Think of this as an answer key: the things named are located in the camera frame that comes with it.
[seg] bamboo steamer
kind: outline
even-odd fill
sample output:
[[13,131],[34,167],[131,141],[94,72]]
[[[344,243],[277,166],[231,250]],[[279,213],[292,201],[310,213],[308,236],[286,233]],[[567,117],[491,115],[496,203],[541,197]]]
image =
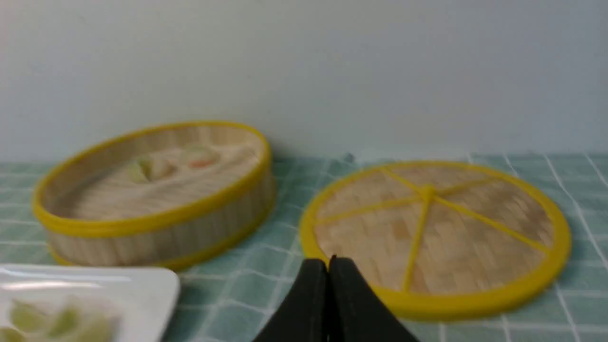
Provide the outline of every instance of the bamboo steamer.
[[[213,147],[216,163],[181,165],[182,148]],[[137,184],[127,165],[150,155],[175,174]],[[186,122],[104,142],[54,168],[36,187],[33,211],[54,258],[90,266],[180,269],[210,258],[252,232],[275,196],[264,136],[231,122]]]

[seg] wall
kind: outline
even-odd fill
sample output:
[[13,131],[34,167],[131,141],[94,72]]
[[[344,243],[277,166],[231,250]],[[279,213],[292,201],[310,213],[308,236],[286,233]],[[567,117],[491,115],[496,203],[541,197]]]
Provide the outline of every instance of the wall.
[[0,159],[162,122],[280,153],[608,147],[606,0],[3,0]]

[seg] green checkered tablecloth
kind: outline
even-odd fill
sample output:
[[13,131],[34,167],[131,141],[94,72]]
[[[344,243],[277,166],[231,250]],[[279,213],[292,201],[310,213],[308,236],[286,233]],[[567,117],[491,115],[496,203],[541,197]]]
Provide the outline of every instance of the green checkered tablecloth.
[[[468,157],[523,178],[564,211],[572,258],[557,283],[514,312],[458,324],[404,321],[422,342],[608,341],[608,154]],[[0,164],[0,262],[54,264],[30,210],[45,164]],[[289,159],[273,164],[278,203],[249,239],[180,274],[182,292],[165,341],[249,342],[298,272],[300,215],[315,194],[355,164]]]

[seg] white rectangular plate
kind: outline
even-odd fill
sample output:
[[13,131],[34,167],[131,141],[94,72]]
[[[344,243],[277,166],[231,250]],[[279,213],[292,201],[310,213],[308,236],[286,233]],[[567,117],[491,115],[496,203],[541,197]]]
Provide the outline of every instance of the white rectangular plate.
[[162,339],[179,294],[178,276],[164,268],[96,268],[0,264],[0,326],[13,299],[61,304],[82,296],[118,313],[115,342]]

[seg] yellow spoke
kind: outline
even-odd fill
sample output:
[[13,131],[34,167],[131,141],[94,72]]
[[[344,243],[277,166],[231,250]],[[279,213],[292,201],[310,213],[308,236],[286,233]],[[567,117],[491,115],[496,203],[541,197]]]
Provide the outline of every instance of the yellow spoke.
[[422,191],[421,191],[421,189],[419,187],[417,187],[415,184],[413,184],[412,182],[408,181],[407,179],[399,176],[395,172],[392,172],[391,170],[389,170],[389,168],[384,167],[384,168],[382,168],[382,171],[385,174],[387,174],[388,176],[390,176],[393,179],[397,180],[399,183],[401,183],[401,184],[405,185],[406,187],[414,190],[415,192],[418,192],[419,194],[422,193]]
[[473,218],[476,218],[477,220],[479,220],[479,221],[481,221],[481,222],[483,222],[483,223],[485,223],[485,224],[487,224],[487,225],[489,225],[489,226],[491,226],[491,227],[493,227],[495,229],[498,229],[499,231],[507,233],[510,236],[514,237],[515,239],[520,240],[521,242],[525,243],[526,245],[528,245],[528,246],[530,246],[530,247],[532,247],[534,249],[537,249],[539,251],[543,251],[545,253],[549,252],[549,249],[546,246],[544,246],[544,245],[542,245],[540,243],[537,243],[537,242],[535,242],[533,240],[530,240],[527,237],[525,237],[524,235],[522,235],[522,234],[514,231],[513,229],[511,229],[511,228],[509,228],[509,227],[507,227],[507,226],[505,226],[505,225],[503,225],[501,223],[498,223],[498,222],[496,222],[496,221],[494,221],[494,220],[492,220],[492,219],[490,219],[488,217],[485,217],[482,214],[478,214],[478,213],[476,213],[476,212],[474,212],[474,211],[472,211],[472,210],[470,210],[470,209],[468,209],[466,207],[459,206],[457,204],[454,204],[454,203],[452,203],[450,201],[446,201],[446,200],[444,200],[442,198],[439,198],[439,197],[437,197],[436,200],[439,203],[441,203],[441,204],[443,204],[443,205],[445,205],[445,206],[447,206],[447,207],[449,207],[449,208],[451,208],[451,209],[453,209],[455,211],[458,211],[458,212],[461,212],[462,214],[465,214],[465,215],[471,216]]
[[498,180],[498,179],[494,178],[494,177],[486,177],[486,178],[482,178],[480,180],[474,180],[474,181],[462,183],[462,184],[459,184],[456,186],[448,187],[447,189],[437,190],[437,195],[441,196],[441,197],[453,195],[453,194],[456,194],[457,192],[461,192],[463,190],[470,189],[470,188],[478,186],[478,185],[490,183],[495,180]]
[[333,223],[339,220],[342,220],[347,217],[364,214],[366,212],[379,210],[379,209],[388,209],[394,208],[398,206],[404,206],[406,204],[414,203],[420,200],[420,196],[414,195],[410,197],[397,198],[395,200],[383,201],[376,204],[371,204],[369,206],[363,206],[357,209],[341,212],[339,214],[330,215],[328,217],[320,218],[316,221],[317,225],[326,225],[328,223]]
[[420,211],[420,217],[418,218],[418,226],[416,226],[416,234],[412,240],[412,246],[410,248],[410,255],[407,261],[406,274],[403,279],[403,290],[409,291],[410,285],[412,284],[412,276],[414,271],[414,265],[416,264],[416,256],[420,249],[420,243],[422,241],[422,235],[424,231],[424,225],[426,224],[426,217],[429,214],[430,203],[433,201],[434,189],[432,186],[425,186],[422,189],[423,206]]

